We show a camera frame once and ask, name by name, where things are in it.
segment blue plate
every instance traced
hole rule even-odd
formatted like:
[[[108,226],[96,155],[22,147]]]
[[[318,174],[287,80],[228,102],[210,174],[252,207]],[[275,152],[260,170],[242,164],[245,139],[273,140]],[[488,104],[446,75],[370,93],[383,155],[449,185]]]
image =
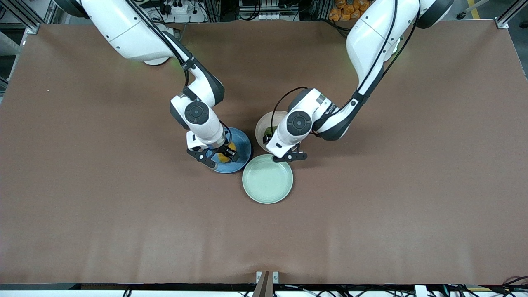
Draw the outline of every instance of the blue plate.
[[[235,146],[237,147],[237,153],[239,157],[238,161],[236,162],[222,163],[218,160],[218,155],[215,154],[211,159],[218,164],[218,167],[215,169],[215,171],[219,173],[237,172],[244,168],[244,166],[248,164],[249,160],[251,159],[251,156],[253,156],[253,148],[251,147],[251,142],[249,141],[247,135],[237,128],[229,127],[229,130],[231,130],[231,133],[233,134],[231,141],[234,142]],[[227,129],[225,129],[225,136],[227,139],[229,139],[229,132]]]

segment green plate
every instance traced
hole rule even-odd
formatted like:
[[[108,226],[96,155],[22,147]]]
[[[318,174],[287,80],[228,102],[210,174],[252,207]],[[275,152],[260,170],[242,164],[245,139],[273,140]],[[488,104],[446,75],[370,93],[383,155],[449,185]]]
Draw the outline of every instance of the green plate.
[[[242,174],[244,190],[258,203],[277,203],[288,196],[294,174],[286,162],[275,163],[273,155],[260,155],[249,161]]]

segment green object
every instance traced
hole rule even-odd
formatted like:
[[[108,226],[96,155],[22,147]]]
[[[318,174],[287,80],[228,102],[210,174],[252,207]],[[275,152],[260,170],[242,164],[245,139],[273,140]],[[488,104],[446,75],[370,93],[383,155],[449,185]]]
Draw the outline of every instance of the green object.
[[[242,174],[242,185],[249,197],[258,203],[277,203],[288,196],[294,174],[287,162],[275,163],[273,155],[260,155],[249,161]]]
[[[267,127],[266,131],[264,131],[264,135],[273,135],[273,132],[271,131],[271,127]]]

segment pile of orange objects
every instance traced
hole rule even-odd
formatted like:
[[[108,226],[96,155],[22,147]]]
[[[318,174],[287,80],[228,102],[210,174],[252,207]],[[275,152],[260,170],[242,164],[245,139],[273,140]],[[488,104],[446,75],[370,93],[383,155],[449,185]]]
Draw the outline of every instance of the pile of orange objects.
[[[328,19],[334,22],[348,21],[359,18],[370,6],[369,0],[354,0],[352,4],[347,0],[335,0],[335,8],[330,11]]]

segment table surface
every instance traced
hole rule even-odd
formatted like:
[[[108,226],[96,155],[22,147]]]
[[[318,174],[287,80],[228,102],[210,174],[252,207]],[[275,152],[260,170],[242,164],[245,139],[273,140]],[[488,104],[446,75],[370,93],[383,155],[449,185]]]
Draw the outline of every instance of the table surface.
[[[320,22],[192,24],[183,43],[247,133],[297,86],[357,85]],[[275,205],[185,153],[177,61],[123,59],[93,26],[43,25],[0,111],[0,281],[502,283],[528,274],[528,83],[493,21],[417,30],[338,142]],[[281,109],[287,107],[287,101]]]

